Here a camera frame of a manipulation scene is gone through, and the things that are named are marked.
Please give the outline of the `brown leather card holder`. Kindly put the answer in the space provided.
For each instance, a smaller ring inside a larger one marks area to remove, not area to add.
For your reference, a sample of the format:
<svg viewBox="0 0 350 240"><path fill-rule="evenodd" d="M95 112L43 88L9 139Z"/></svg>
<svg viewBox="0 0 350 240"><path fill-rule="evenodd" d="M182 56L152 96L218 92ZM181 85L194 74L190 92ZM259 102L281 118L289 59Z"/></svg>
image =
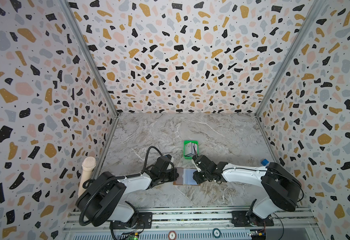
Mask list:
<svg viewBox="0 0 350 240"><path fill-rule="evenodd" d="M176 186L198 186L199 184L194 180L194 172L196 169L177 168L179 176L173 182Z"/></svg>

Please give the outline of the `stack of credit cards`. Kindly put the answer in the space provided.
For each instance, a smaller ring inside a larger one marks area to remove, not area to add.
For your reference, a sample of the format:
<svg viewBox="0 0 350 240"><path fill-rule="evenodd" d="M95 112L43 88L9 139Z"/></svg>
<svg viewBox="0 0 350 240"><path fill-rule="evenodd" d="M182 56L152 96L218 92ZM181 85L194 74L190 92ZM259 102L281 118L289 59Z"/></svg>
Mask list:
<svg viewBox="0 0 350 240"><path fill-rule="evenodd" d="M185 157L192 158L193 156L197 156L198 155L197 148L198 148L197 144L193 142L189 142L185 144Z"/></svg>

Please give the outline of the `green plastic card tray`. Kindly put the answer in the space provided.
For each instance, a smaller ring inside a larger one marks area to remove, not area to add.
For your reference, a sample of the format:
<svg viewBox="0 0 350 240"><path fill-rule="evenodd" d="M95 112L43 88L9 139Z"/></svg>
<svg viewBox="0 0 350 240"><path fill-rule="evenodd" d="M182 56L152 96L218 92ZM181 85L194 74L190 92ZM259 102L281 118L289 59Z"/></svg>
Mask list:
<svg viewBox="0 0 350 240"><path fill-rule="evenodd" d="M199 155L199 143L194 140L184 141L183 156L186 160L191 160L193 156Z"/></svg>

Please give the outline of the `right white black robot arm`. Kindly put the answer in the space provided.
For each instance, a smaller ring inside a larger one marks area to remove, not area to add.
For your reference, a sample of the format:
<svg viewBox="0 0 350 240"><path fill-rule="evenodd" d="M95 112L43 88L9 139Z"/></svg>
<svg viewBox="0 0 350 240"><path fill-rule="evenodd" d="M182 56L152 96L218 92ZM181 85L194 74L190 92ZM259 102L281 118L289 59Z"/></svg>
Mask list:
<svg viewBox="0 0 350 240"><path fill-rule="evenodd" d="M253 200L247 212L233 211L232 224L235 227L271 227L272 214L277 211L294 212L303 193L302 185L277 163L262 167L243 167L227 162L214 163L205 155L193 156L197 170L193 179L197 184L204 182L243 183L261 187L267 196Z"/></svg>

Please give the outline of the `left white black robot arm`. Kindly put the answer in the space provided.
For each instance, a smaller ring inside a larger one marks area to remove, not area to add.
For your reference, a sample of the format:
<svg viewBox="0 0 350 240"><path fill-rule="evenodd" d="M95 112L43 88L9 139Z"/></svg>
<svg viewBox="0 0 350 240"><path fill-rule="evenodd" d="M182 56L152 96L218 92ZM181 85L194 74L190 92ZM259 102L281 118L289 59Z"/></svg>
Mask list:
<svg viewBox="0 0 350 240"><path fill-rule="evenodd" d="M139 222L139 211L130 202L122 201L129 193L174 182L179 174L171 159L171 155L160 156L140 174L116 177L110 172L102 173L76 202L81 211L79 225L98 227L106 221L115 221L123 228L135 227Z"/></svg>

